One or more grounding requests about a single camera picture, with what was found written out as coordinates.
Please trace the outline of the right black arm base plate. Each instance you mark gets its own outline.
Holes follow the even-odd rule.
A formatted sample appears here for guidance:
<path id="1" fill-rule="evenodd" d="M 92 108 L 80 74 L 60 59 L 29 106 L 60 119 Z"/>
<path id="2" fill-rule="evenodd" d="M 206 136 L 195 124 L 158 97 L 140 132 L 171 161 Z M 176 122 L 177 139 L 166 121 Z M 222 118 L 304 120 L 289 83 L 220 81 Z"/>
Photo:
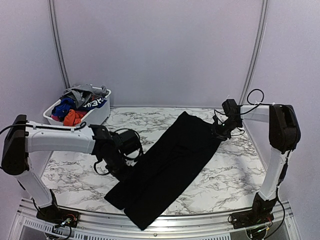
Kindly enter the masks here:
<path id="1" fill-rule="evenodd" d="M 248 228 L 255 225 L 268 223 L 274 220 L 270 212 L 254 213 L 252 210 L 232 213 L 228 220 L 234 229 Z"/>

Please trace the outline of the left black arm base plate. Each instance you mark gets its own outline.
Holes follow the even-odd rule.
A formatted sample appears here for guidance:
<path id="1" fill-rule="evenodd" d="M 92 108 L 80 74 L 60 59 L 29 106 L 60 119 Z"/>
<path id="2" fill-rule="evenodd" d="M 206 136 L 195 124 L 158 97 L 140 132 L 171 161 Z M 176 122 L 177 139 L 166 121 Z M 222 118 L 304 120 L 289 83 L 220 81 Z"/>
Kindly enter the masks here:
<path id="1" fill-rule="evenodd" d="M 40 210 L 36 214 L 36 218 L 53 223 L 56 226 L 62 226 L 62 223 L 65 222 L 64 226 L 70 226 L 76 228 L 79 222 L 80 213 L 78 211 L 68 210 L 60 208 L 58 211 L 44 211 Z"/>

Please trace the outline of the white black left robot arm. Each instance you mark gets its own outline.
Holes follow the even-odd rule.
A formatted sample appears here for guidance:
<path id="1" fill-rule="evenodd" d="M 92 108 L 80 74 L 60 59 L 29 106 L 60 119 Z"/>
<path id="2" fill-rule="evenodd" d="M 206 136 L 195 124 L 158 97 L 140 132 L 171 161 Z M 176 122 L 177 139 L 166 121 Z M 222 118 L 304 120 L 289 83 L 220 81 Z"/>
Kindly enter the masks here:
<path id="1" fill-rule="evenodd" d="M 78 127 L 54 126 L 28 121 L 18 115 L 14 122 L 3 129 L 4 138 L 1 168 L 14 176 L 30 194 L 40 215 L 53 223 L 63 219 L 52 190 L 46 187 L 34 172 L 29 154 L 42 151 L 67 151 L 96 156 L 97 162 L 105 161 L 108 171 L 117 175 L 127 167 L 120 136 L 103 125 L 82 123 Z"/>

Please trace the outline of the black trousers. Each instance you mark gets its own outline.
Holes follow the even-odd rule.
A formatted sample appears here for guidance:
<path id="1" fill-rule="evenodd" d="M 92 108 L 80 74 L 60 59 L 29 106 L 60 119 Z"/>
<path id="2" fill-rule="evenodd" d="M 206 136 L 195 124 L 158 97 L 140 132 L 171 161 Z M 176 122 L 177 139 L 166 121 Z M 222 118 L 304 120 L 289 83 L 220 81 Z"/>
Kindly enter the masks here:
<path id="1" fill-rule="evenodd" d="M 104 198 L 145 230 L 193 182 L 220 144 L 212 123 L 184 111 Z"/>

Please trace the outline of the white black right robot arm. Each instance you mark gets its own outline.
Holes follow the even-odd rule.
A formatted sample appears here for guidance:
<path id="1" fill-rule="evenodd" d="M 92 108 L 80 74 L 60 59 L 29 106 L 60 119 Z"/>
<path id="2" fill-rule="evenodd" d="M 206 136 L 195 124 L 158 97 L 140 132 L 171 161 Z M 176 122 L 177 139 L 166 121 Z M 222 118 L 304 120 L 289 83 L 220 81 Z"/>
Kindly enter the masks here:
<path id="1" fill-rule="evenodd" d="M 301 139 L 298 120 L 292 105 L 288 104 L 238 105 L 234 99 L 227 99 L 222 107 L 227 119 L 218 123 L 218 117 L 213 116 L 211 127 L 213 135 L 222 141 L 230 139 L 231 132 L 243 126 L 243 120 L 268 123 L 270 161 L 262 186 L 247 214 L 252 224 L 258 224 L 278 201 L 278 189 L 286 176 L 290 155 Z"/>

